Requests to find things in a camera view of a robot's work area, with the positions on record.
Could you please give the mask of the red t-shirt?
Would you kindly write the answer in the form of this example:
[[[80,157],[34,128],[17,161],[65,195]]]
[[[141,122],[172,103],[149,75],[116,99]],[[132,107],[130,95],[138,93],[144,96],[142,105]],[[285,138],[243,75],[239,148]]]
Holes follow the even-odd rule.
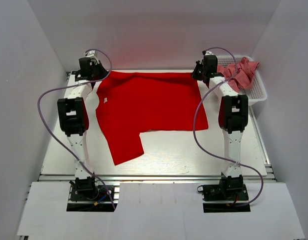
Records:
[[[96,117],[115,165],[144,154],[140,134],[208,129],[189,72],[111,72],[96,94]]]

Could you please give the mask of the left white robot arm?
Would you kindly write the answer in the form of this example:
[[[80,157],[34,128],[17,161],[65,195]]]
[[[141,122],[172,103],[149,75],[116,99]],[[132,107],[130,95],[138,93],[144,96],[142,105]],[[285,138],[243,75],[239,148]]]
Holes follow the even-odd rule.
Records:
[[[108,71],[91,52],[79,59],[79,66],[80,70],[75,73],[75,86],[67,97],[57,101],[57,108],[60,128],[75,154],[75,177],[84,180],[90,176],[84,169],[89,166],[86,143],[89,119],[85,100],[92,92],[95,81],[106,77]]]

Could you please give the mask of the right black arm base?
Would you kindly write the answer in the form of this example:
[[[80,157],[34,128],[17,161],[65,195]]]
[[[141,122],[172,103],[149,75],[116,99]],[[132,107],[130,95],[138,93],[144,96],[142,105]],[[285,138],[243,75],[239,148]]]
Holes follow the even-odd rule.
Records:
[[[243,176],[221,176],[218,184],[197,187],[203,196],[204,213],[247,213],[251,211]]]

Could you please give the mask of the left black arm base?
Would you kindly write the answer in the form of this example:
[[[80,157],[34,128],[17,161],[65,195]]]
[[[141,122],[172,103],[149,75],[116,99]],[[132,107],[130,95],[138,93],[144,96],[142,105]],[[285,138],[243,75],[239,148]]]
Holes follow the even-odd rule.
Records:
[[[118,204],[119,187],[103,185],[93,177],[69,181],[68,212],[114,212]]]

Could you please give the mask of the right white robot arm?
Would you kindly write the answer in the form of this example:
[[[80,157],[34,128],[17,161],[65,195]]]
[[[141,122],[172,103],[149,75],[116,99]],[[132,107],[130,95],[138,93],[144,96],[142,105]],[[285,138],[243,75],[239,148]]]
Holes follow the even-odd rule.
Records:
[[[224,178],[242,175],[241,140],[248,124],[248,97],[234,91],[224,75],[217,73],[218,59],[210,51],[203,52],[203,59],[196,62],[192,78],[210,87],[220,102],[218,124],[224,136]]]

